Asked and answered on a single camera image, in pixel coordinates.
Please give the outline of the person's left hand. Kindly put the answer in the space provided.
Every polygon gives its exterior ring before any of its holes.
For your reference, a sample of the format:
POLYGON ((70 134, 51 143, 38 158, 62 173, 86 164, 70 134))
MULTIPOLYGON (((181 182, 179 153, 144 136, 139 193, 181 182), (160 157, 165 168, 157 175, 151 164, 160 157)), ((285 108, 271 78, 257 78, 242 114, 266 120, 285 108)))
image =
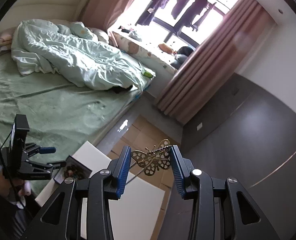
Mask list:
POLYGON ((20 190, 18 195, 21 196, 30 196, 32 193, 30 181, 22 179, 12 179, 9 180, 4 177, 3 169, 0 170, 0 195, 4 198, 7 198, 10 194, 10 189, 14 187, 19 187, 20 190))

